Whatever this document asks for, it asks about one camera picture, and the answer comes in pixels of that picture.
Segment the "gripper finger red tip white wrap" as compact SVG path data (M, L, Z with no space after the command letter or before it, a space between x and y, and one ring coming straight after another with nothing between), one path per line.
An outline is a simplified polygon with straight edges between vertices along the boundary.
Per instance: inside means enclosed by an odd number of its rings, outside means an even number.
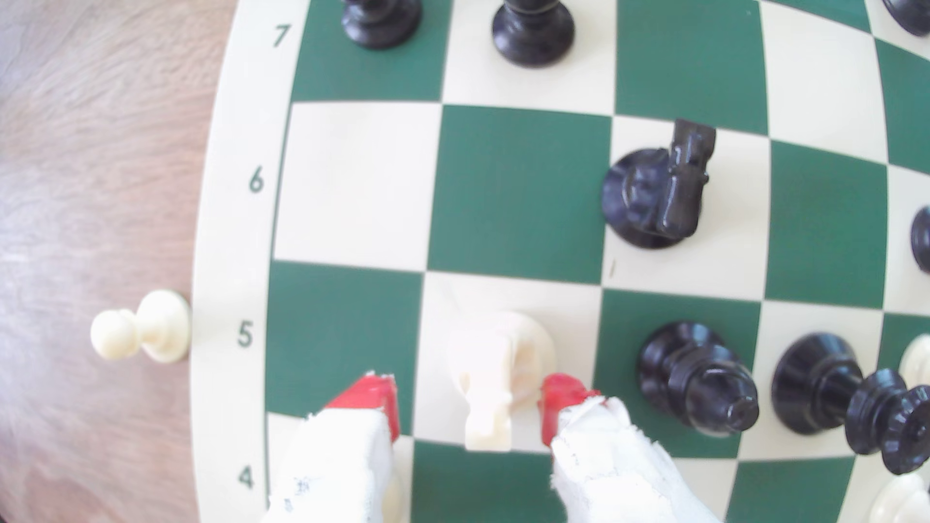
M300 424L263 522L397 522L392 374L367 372Z
M719 522L625 403L552 373L541 384L541 440L568 522Z

